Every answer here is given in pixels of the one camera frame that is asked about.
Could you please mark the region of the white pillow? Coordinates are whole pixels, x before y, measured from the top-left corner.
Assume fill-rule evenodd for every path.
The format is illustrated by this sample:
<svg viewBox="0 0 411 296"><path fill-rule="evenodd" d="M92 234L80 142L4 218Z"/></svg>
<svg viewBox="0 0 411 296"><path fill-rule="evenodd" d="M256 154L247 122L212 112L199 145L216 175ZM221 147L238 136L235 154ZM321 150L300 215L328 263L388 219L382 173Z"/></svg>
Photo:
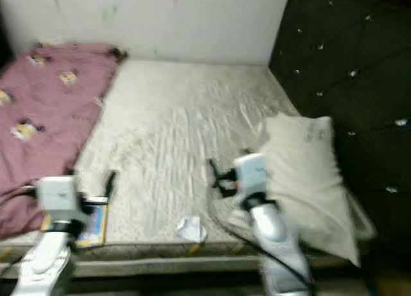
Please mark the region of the white pillow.
<svg viewBox="0 0 411 296"><path fill-rule="evenodd" d="M265 158L267 189L302 242L361 266L359 243L374 228L344 185L334 153L331 118L283 113L252 130L255 149Z"/></svg>

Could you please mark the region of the mauve cartoon print blanket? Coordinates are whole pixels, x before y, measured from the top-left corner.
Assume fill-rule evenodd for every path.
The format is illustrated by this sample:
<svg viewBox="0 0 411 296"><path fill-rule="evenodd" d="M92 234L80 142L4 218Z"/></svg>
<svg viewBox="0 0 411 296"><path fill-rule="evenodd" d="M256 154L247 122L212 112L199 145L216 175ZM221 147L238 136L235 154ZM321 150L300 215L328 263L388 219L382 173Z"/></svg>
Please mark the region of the mauve cartoon print blanket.
<svg viewBox="0 0 411 296"><path fill-rule="evenodd" d="M37 231L30 188L67 175L97 124L127 53L110 44L38 44L0 78L0 238Z"/></svg>

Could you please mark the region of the colourful children's book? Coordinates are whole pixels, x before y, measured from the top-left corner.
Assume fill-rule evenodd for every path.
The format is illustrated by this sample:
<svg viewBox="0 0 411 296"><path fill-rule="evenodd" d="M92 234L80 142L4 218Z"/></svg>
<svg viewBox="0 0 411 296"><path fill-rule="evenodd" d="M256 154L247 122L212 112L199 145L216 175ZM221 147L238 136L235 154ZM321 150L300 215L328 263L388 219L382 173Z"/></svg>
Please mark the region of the colourful children's book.
<svg viewBox="0 0 411 296"><path fill-rule="evenodd" d="M105 243L108 206L91 206L82 200L82 210L88 214L88 222L50 222L46 215L42 235L36 247L59 251L88 247L100 247Z"/></svg>

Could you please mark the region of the dark tufted headboard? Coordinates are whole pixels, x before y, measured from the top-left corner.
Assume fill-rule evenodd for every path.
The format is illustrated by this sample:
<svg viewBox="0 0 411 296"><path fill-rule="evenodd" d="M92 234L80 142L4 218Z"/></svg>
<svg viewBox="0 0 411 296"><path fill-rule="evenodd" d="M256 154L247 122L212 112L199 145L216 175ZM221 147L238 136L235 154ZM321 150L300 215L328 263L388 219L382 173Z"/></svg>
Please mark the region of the dark tufted headboard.
<svg viewBox="0 0 411 296"><path fill-rule="evenodd" d="M332 119L344 182L376 227L366 262L411 268L411 8L287 0L269 68L300 114Z"/></svg>

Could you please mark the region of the white quilted mattress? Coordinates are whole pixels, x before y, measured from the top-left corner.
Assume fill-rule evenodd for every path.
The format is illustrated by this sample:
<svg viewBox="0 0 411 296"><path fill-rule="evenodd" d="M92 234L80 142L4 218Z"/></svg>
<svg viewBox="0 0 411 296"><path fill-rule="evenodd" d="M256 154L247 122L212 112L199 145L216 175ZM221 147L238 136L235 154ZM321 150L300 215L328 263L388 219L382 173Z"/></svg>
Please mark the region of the white quilted mattress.
<svg viewBox="0 0 411 296"><path fill-rule="evenodd" d="M249 231L234 199L209 190L206 161L222 164L248 148L252 130L278 113L299 116L265 67L127 61L102 103L103 113L74 164L80 188L100 195L118 171L107 243L80 256L82 277L187 272L240 272L256 267L252 249L207 217ZM199 216L203 243L175 234L185 216ZM353 266L309 247L314 266Z"/></svg>

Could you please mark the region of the white paper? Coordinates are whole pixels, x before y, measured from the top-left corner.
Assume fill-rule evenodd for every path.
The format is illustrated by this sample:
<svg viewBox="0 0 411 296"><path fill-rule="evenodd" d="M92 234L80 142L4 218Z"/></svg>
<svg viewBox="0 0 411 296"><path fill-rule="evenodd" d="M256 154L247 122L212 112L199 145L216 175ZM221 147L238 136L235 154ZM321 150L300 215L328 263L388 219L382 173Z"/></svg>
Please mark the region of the white paper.
<svg viewBox="0 0 411 296"><path fill-rule="evenodd" d="M208 235L199 216L185 216L177 224L175 234L188 242L203 243Z"/></svg>

